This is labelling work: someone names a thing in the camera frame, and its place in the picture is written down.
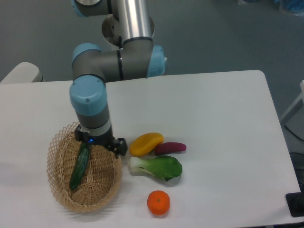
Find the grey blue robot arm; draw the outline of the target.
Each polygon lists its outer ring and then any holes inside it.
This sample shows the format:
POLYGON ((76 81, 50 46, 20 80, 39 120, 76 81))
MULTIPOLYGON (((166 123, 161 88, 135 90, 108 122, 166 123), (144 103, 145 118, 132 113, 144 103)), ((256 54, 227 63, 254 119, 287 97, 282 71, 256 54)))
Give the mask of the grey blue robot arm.
POLYGON ((153 43, 152 21, 144 0, 74 0, 74 11, 82 17, 113 16, 112 31, 118 49, 103 52, 92 43, 73 51, 73 82, 70 101, 79 120, 75 138, 89 145, 101 145, 116 156, 124 156, 124 138, 115 138, 107 102, 108 82, 161 76, 165 56, 153 43))

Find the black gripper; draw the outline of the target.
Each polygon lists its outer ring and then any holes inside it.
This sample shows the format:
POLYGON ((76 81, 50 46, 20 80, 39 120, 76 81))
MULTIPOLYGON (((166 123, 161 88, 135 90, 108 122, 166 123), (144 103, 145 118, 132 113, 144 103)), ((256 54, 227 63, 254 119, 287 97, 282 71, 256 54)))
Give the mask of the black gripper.
POLYGON ((111 127, 105 133, 93 136, 89 132, 82 131, 81 126, 78 125, 74 131, 74 136, 78 142, 105 147, 107 150, 113 152, 117 159, 120 156, 125 156, 128 150, 126 140, 124 138, 115 139, 111 127))

